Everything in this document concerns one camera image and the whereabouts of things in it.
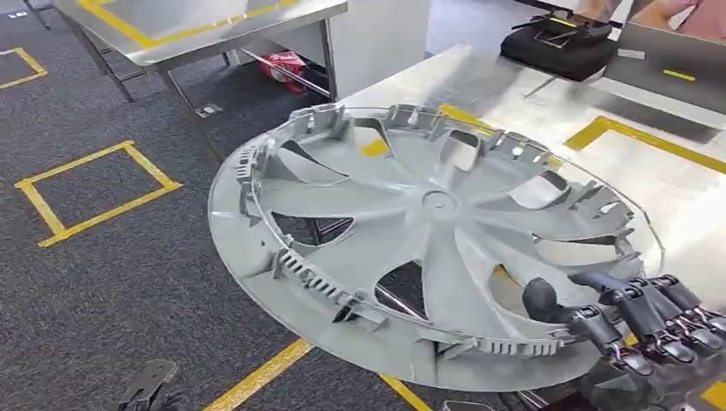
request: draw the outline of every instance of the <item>gray carpet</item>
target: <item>gray carpet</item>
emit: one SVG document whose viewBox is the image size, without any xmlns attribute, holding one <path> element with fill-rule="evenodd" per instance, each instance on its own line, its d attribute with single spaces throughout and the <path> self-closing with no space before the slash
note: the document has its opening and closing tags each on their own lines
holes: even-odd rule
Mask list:
<svg viewBox="0 0 726 411">
<path fill-rule="evenodd" d="M 112 409 L 144 362 L 181 366 L 176 388 L 203 408 L 296 339 L 241 291 L 208 234 L 205 201 L 217 170 L 156 77 L 128 83 L 126 103 L 98 74 L 55 12 L 0 16 L 0 51 L 23 47 L 49 72 L 0 90 L 0 409 Z M 133 67 L 111 56 L 117 71 Z M 221 58 L 179 70 L 222 152 L 306 104 L 254 66 Z M 49 228 L 13 184 L 124 140 L 182 188 L 48 248 Z M 157 183 L 123 152 L 38 183 L 70 226 Z M 432 406 L 459 396 L 414 387 Z M 491 395 L 467 398 L 501 404 Z M 408 409 L 374 374 L 314 350 L 244 409 Z"/>
</svg>

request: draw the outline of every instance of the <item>red object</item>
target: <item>red object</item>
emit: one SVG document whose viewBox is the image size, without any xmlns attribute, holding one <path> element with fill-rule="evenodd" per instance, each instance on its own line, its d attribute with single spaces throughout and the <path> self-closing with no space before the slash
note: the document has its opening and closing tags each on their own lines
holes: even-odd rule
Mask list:
<svg viewBox="0 0 726 411">
<path fill-rule="evenodd" d="M 303 62 L 294 52 L 292 51 L 280 51 L 279 53 L 270 54 L 267 56 L 262 56 L 265 60 L 268 62 L 282 67 L 283 69 L 287 69 L 290 73 L 302 75 L 302 70 L 305 68 L 305 62 Z M 274 70 L 270 68 L 269 66 L 264 65 L 263 63 L 259 64 L 260 69 L 262 69 L 262 72 L 267 74 L 268 77 L 275 79 L 281 83 L 285 83 L 285 86 L 290 90 L 291 92 L 302 92 L 303 88 L 299 84 L 297 84 L 294 80 L 290 79 L 285 74 L 280 73 L 277 70 Z"/>
</svg>

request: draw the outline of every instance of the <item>stainless steel table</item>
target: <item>stainless steel table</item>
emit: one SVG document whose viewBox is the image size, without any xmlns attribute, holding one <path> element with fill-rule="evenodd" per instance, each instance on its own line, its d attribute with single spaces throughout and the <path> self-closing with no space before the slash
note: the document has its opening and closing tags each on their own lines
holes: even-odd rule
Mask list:
<svg viewBox="0 0 726 411">
<path fill-rule="evenodd" d="M 726 309 L 726 132 L 470 46 L 449 49 L 342 103 L 451 104 L 544 143 L 645 208 L 664 243 L 664 270 L 708 307 Z"/>
<path fill-rule="evenodd" d="M 179 105 L 206 135 L 189 98 L 171 70 L 241 48 L 266 36 L 318 24 L 330 84 L 335 69 L 330 52 L 328 19 L 347 10 L 346 0 L 56 0 L 56 8 L 91 55 L 98 69 L 109 74 L 124 97 L 123 85 L 145 73 L 157 72 Z M 84 31 L 119 51 L 140 72 L 119 77 Z M 331 89 L 335 99 L 335 89 Z"/>
</svg>

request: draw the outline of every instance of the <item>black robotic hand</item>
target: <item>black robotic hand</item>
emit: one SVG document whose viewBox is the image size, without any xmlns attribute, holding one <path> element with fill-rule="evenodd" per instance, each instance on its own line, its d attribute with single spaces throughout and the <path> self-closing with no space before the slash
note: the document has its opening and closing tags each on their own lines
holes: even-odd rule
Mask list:
<svg viewBox="0 0 726 411">
<path fill-rule="evenodd" d="M 629 375 L 630 384 L 640 387 L 640 397 L 648 397 L 638 398 L 638 403 L 683 403 L 689 393 L 707 387 L 724 372 L 726 318 L 704 309 L 699 298 L 677 278 L 623 281 L 601 273 L 583 273 L 570 279 L 595 289 L 601 304 L 616 308 L 637 343 L 627 345 L 596 305 L 559 305 L 555 290 L 542 278 L 525 288 L 522 302 L 527 313 L 537 321 L 568 324 L 573 334 L 588 338 L 603 353 L 603 362 L 610 369 Z M 607 398 L 606 402 L 618 406 L 600 407 L 644 409 L 628 408 L 622 403 L 624 398 L 622 394 L 616 396 L 619 402 Z M 669 409 L 662 405 L 655 409 L 663 408 Z"/>
</svg>

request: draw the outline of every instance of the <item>yellow tape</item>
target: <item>yellow tape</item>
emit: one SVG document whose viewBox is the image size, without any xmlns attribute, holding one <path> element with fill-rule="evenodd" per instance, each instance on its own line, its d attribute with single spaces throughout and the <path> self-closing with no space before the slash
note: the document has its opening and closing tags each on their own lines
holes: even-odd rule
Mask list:
<svg viewBox="0 0 726 411">
<path fill-rule="evenodd" d="M 281 7 L 286 7 L 291 4 L 295 4 L 295 3 L 297 3 L 297 1 L 298 0 L 280 0 L 277 3 L 268 4 L 264 7 L 258 8 L 258 9 L 249 10 L 244 15 L 234 15 L 228 19 L 216 21 L 211 24 L 205 24 L 204 26 L 188 28 L 188 29 L 176 32 L 176 33 L 162 36 L 157 39 L 152 39 L 151 37 L 145 35 L 138 28 L 127 23 L 121 17 L 114 15 L 109 10 L 104 8 L 103 5 L 108 3 L 107 0 L 78 0 L 78 4 L 81 7 L 83 7 L 84 9 L 86 9 L 86 11 L 94 14 L 96 17 L 98 17 L 104 23 L 115 28 L 116 30 L 121 32 L 123 35 L 128 37 L 129 39 L 132 39 L 140 47 L 142 47 L 144 49 L 149 49 L 149 48 L 152 48 L 157 45 L 163 45 L 163 44 L 166 44 L 166 43 L 169 43 L 172 41 L 176 41 L 178 39 L 184 39 L 186 37 L 194 36 L 195 34 L 207 32 L 207 31 L 213 30 L 215 28 L 219 28 L 221 26 L 226 26 L 228 24 L 235 24 L 235 23 L 238 23 L 245 19 L 249 19 L 251 17 L 257 16 L 257 15 L 263 15 L 265 13 L 270 13 L 271 11 L 280 9 Z"/>
<path fill-rule="evenodd" d="M 43 197 L 40 195 L 38 190 L 35 189 L 32 183 L 16 183 L 15 186 L 22 190 L 30 202 L 33 203 L 40 213 L 40 216 L 45 220 L 45 223 L 48 224 L 48 227 L 51 228 L 51 231 L 53 231 L 54 235 L 60 235 L 66 230 L 61 223 L 61 220 L 59 220 L 56 216 L 56 213 L 51 210 L 51 207 L 45 202 L 45 200 L 43 200 Z"/>
<path fill-rule="evenodd" d="M 133 158 L 138 165 L 143 167 L 147 173 L 151 174 L 154 178 L 156 178 L 159 184 L 162 185 L 162 187 L 172 188 L 176 185 L 179 185 L 179 183 L 171 181 L 171 179 L 168 178 L 156 165 L 152 164 L 152 162 L 149 161 L 146 156 L 141 154 L 139 150 L 136 150 L 136 147 L 129 144 L 124 146 L 123 148 L 126 149 L 128 155 L 131 156 L 131 158 Z"/>
<path fill-rule="evenodd" d="M 48 224 L 48 226 L 51 228 L 51 231 L 53 231 L 53 236 L 47 240 L 43 240 L 40 243 L 38 243 L 39 246 L 41 246 L 41 247 L 52 246 L 53 244 L 55 244 L 61 240 L 65 240 L 66 238 L 69 238 L 72 235 L 76 235 L 76 234 L 80 233 L 84 229 L 92 227 L 98 223 L 102 223 L 103 221 L 108 220 L 109 218 L 113 218 L 126 211 L 129 211 L 132 208 L 141 206 L 142 204 L 145 204 L 151 200 L 154 200 L 157 197 L 164 195 L 168 192 L 174 191 L 177 188 L 182 186 L 178 182 L 173 182 L 157 166 L 152 164 L 152 162 L 149 161 L 149 159 L 146 158 L 146 156 L 144 156 L 143 154 L 141 154 L 141 152 L 136 150 L 136 148 L 132 146 L 133 143 L 134 142 L 132 140 L 123 141 L 123 142 L 113 145 L 111 147 L 107 147 L 103 150 L 99 150 L 97 152 L 89 154 L 83 158 L 79 158 L 75 161 L 71 161 L 70 163 L 56 167 L 55 169 L 48 170 L 48 171 L 46 171 L 44 173 L 40 173 L 36 176 L 24 178 L 15 184 L 15 187 L 22 190 L 22 192 L 28 197 L 30 202 L 35 206 L 35 208 L 40 213 L 40 216 L 45 220 L 45 223 Z M 79 165 L 88 163 L 89 161 L 91 161 L 95 158 L 103 157 L 111 152 L 114 152 L 114 151 L 120 150 L 120 149 L 125 149 L 126 152 L 136 161 L 136 163 L 138 163 L 144 170 L 146 170 L 146 172 L 151 174 L 162 185 L 162 187 L 156 191 L 143 195 L 136 200 L 131 200 L 124 205 L 120 205 L 112 210 L 103 212 L 103 213 L 97 215 L 96 217 L 90 218 L 82 223 L 78 223 L 78 224 L 74 225 L 73 227 L 65 228 L 63 226 L 63 224 L 61 223 L 61 221 L 56 216 L 56 213 L 54 213 L 53 210 L 48 206 L 48 203 L 45 202 L 45 200 L 43 199 L 43 197 L 40 195 L 40 193 L 38 192 L 38 190 L 35 188 L 35 186 L 33 184 L 35 182 L 39 182 L 40 180 L 43 180 L 45 178 L 55 176 L 56 174 L 70 170 L 74 167 L 78 167 Z"/>
<path fill-rule="evenodd" d="M 610 120 L 603 116 L 599 116 L 593 120 L 587 127 L 583 128 L 580 132 L 570 137 L 569 140 L 565 141 L 564 144 L 578 152 L 587 147 L 608 130 L 625 134 L 628 137 L 646 143 L 648 146 L 656 147 L 657 149 L 669 152 L 680 158 L 685 158 L 686 160 L 692 161 L 706 167 L 707 169 L 726 174 L 726 163 L 721 160 L 708 157 L 700 152 L 695 152 L 687 149 L 686 147 L 679 146 L 675 143 L 671 143 L 670 141 L 656 137 L 655 135 L 640 131 L 637 128 L 626 126 L 625 124 L 616 122 L 615 120 Z"/>
<path fill-rule="evenodd" d="M 390 385 L 390 388 L 392 388 L 395 392 L 398 393 L 398 395 L 402 396 L 406 402 L 408 402 L 411 407 L 414 407 L 416 411 L 433 411 L 431 407 L 426 405 L 425 402 L 423 402 L 418 396 L 414 394 L 413 391 L 411 391 L 404 383 L 401 381 L 389 377 L 384 374 L 378 375 L 383 381 L 386 382 L 386 384 Z"/>
<path fill-rule="evenodd" d="M 701 398 L 712 406 L 726 410 L 726 382 L 718 381 L 701 394 Z"/>
<path fill-rule="evenodd" d="M 441 104 L 438 106 L 438 110 L 445 115 L 453 118 L 454 120 L 457 120 L 459 122 L 465 122 L 475 127 L 482 128 L 484 131 L 486 131 L 487 134 L 491 134 L 494 131 L 494 128 L 492 128 L 489 124 L 479 120 L 479 118 L 474 114 L 469 113 L 468 111 L 464 111 L 456 107 L 455 105 Z"/>
<path fill-rule="evenodd" d="M 663 74 L 672 75 L 674 77 L 678 77 L 679 79 L 688 80 L 688 81 L 696 81 L 696 78 L 692 75 L 678 73 L 677 71 L 673 70 L 663 70 Z"/>
<path fill-rule="evenodd" d="M 565 21 L 565 20 L 560 20 L 560 19 L 558 19 L 556 17 L 550 17 L 550 20 L 556 21 L 556 22 L 558 22 L 560 24 L 564 24 L 565 26 L 568 26 L 568 27 L 577 27 L 577 25 L 574 24 L 574 23 L 570 23 L 569 21 Z"/>
<path fill-rule="evenodd" d="M 79 6 L 86 9 L 88 12 L 93 13 L 101 21 L 111 27 L 114 27 L 124 36 L 132 39 L 137 45 L 140 45 L 145 49 L 154 46 L 153 39 L 147 37 L 138 28 L 128 24 L 126 21 L 122 20 L 119 17 L 116 17 L 116 15 L 103 7 L 104 4 L 105 3 L 93 0 L 78 0 Z"/>
<path fill-rule="evenodd" d="M 52 246 L 53 244 L 55 244 L 59 241 L 65 240 L 72 235 L 76 235 L 76 234 L 80 233 L 84 229 L 91 228 L 92 226 L 94 226 L 98 223 L 102 223 L 110 218 L 113 218 L 119 214 L 129 211 L 132 208 L 135 208 L 135 207 L 141 206 L 142 204 L 148 203 L 149 201 L 154 200 L 157 197 L 161 197 L 162 195 L 164 195 L 170 191 L 174 191 L 181 186 L 182 186 L 181 184 L 175 183 L 175 185 L 173 185 L 171 187 L 163 187 L 163 188 L 160 188 L 159 190 L 152 191 L 149 194 L 142 195 L 141 197 L 139 197 L 136 200 L 131 200 L 124 205 L 120 205 L 112 210 L 108 210 L 107 212 L 98 214 L 96 217 L 87 219 L 83 223 L 76 224 L 73 227 L 70 227 L 61 233 L 58 233 L 57 235 L 54 235 L 47 240 L 43 240 L 43 241 L 39 242 L 38 245 L 41 247 Z"/>
<path fill-rule="evenodd" d="M 302 338 L 293 342 L 237 383 L 231 390 L 222 394 L 212 404 L 206 406 L 204 411 L 232 411 L 239 407 L 240 404 L 287 370 L 311 349 L 312 345 Z"/>
<path fill-rule="evenodd" d="M 15 53 L 18 56 L 20 56 L 20 58 L 22 58 L 23 61 L 25 61 L 25 63 L 28 66 L 30 66 L 33 70 L 35 70 L 35 74 L 29 75 L 27 77 L 23 77 L 18 80 L 13 80 L 13 81 L 7 82 L 5 84 L 0 84 L 0 90 L 2 90 L 4 88 L 9 88 L 12 86 L 17 86 L 19 84 L 28 82 L 30 80 L 35 80 L 39 77 L 43 77 L 44 75 L 48 74 L 48 72 L 45 71 L 45 68 L 43 68 L 43 66 L 41 66 L 40 63 L 38 63 L 38 60 L 32 58 L 29 54 L 27 54 L 26 51 L 22 49 L 22 47 L 16 47 L 13 50 L 0 52 L 0 56 L 9 54 L 9 53 Z"/>
<path fill-rule="evenodd" d="M 50 169 L 50 170 L 48 170 L 46 172 L 43 172 L 43 173 L 40 173 L 40 174 L 38 174 L 36 176 L 32 176 L 32 177 L 28 177 L 26 179 L 23 179 L 23 180 L 17 182 L 15 184 L 15 186 L 17 187 L 18 184 L 22 184 L 24 182 L 39 182 L 40 180 L 43 180 L 45 178 L 54 176 L 54 175 L 56 175 L 58 173 L 63 173 L 64 171 L 67 171 L 67 170 L 70 170 L 70 169 L 72 169 L 74 167 L 78 167 L 79 165 L 88 163 L 89 161 L 94 160 L 96 158 L 103 157 L 106 154 L 109 154 L 111 152 L 114 152 L 114 151 L 116 151 L 116 150 L 118 150 L 120 148 L 125 148 L 125 147 L 128 147 L 128 146 L 131 146 L 133 143 L 134 143 L 133 140 L 123 141 L 123 142 L 118 143 L 118 144 L 115 144 L 115 145 L 113 145 L 111 147 L 105 148 L 103 150 L 100 150 L 100 151 L 97 151 L 95 153 L 89 154 L 89 155 L 87 155 L 85 157 L 82 157 L 82 158 L 79 158 L 77 160 L 71 161 L 70 163 L 67 163 L 67 164 L 58 166 L 55 169 Z"/>
<path fill-rule="evenodd" d="M 368 157 L 376 157 L 388 152 L 388 145 L 383 139 L 378 139 L 361 147 L 360 151 Z"/>
</svg>

